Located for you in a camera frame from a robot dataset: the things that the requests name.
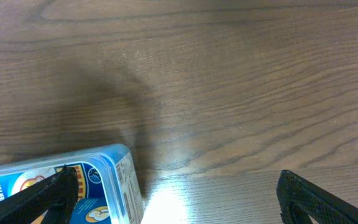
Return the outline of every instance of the translucent container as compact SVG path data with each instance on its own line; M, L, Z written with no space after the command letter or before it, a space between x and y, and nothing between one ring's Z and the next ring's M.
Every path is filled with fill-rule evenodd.
M105 198L111 223L140 223L143 204L129 149L95 147L0 166L0 201L67 165L77 171L79 198Z

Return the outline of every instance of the circular logo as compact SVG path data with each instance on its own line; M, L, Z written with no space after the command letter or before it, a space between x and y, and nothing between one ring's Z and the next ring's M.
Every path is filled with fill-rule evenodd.
M95 208L85 216L85 220L90 223L103 221L109 217L109 209L107 206Z
M95 168L88 171L88 178L94 184L100 184L102 182L102 178L100 178L100 174Z

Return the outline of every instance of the wooden surface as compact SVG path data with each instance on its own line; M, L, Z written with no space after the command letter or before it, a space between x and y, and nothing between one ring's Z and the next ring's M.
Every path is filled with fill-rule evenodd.
M0 164L140 179L358 164L358 1L0 0Z
M358 165L294 171L358 207ZM143 223L282 223L279 177L279 171L269 171L151 181Z

